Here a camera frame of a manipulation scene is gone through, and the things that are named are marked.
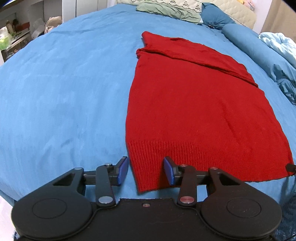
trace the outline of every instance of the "light blue blanket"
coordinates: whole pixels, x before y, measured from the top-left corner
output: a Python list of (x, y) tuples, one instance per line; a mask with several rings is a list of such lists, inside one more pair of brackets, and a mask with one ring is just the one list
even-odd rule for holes
[[(296, 157), (296, 107), (262, 68), (218, 30), (135, 8), (116, 5), (72, 19), (0, 67), (0, 190), (6, 199), (18, 200), (73, 167), (95, 170), (127, 155), (128, 95), (144, 31), (202, 43), (244, 64), (265, 91)], [(295, 177), (251, 183), (280, 203), (292, 196), (295, 184)], [(139, 195), (131, 169), (115, 189), (117, 199), (177, 192)], [(94, 200), (94, 189), (86, 196)], [(206, 197), (204, 186), (198, 197)]]
[(283, 33), (263, 32), (259, 39), (283, 56), (296, 69), (296, 44)]

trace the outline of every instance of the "wall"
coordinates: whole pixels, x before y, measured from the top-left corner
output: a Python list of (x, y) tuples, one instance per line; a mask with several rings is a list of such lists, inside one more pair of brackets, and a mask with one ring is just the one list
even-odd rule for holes
[(296, 42), (296, 13), (284, 1), (273, 0), (262, 32), (283, 33)]
[(260, 33), (267, 17), (272, 0), (252, 0), (255, 4), (255, 13), (257, 15), (257, 21), (253, 30), (256, 33)]
[(16, 14), (13, 13), (9, 16), (7, 16), (6, 18), (4, 19), (0, 19), (0, 28), (3, 28), (4, 26), (6, 26), (6, 22), (7, 20), (12, 24), (13, 20), (16, 18)]
[(62, 0), (44, 0), (44, 22), (62, 15)]

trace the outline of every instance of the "blue bedsheet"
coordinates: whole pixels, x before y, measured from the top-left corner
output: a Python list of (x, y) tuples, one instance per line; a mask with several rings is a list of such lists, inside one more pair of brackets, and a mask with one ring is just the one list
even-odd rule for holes
[[(144, 46), (143, 31), (202, 43), (244, 64), (265, 91), (296, 158), (296, 106), (244, 52), (218, 30), (121, 4), (62, 24), (0, 67), (2, 196), (18, 200), (73, 167), (95, 170), (127, 155), (128, 95), (136, 50)], [(296, 180), (251, 185), (282, 204), (293, 195)], [(93, 200), (91, 191), (88, 188), (86, 196)], [(115, 189), (117, 198), (177, 192), (175, 188), (139, 195), (131, 169), (123, 186)], [(198, 197), (206, 197), (203, 186), (198, 187)]]

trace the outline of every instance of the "white wall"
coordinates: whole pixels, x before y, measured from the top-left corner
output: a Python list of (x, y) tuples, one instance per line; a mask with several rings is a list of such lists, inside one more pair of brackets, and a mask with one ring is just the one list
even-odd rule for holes
[(12, 24), (12, 21), (16, 18), (16, 14), (12, 13), (11, 15), (7, 16), (4, 19), (0, 19), (0, 28), (3, 28), (6, 26), (7, 20)]
[(44, 22), (62, 15), (62, 0), (44, 0)]
[(257, 15), (257, 21), (253, 30), (256, 33), (260, 33), (267, 17), (272, 0), (252, 0), (255, 5), (255, 13)]
[(14, 226), (10, 213), (12, 206), (0, 197), (0, 239), (1, 241), (13, 241)]

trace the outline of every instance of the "blue pillow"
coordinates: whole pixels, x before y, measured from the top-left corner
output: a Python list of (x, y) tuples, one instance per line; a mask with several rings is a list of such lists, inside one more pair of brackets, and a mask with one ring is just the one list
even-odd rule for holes
[(296, 69), (284, 57), (245, 26), (228, 24), (223, 27), (222, 33), (257, 63), (277, 83), (289, 101), (296, 105)]
[(216, 29), (222, 30), (224, 25), (235, 23), (226, 13), (212, 3), (202, 4), (202, 20), (205, 25), (213, 26)]

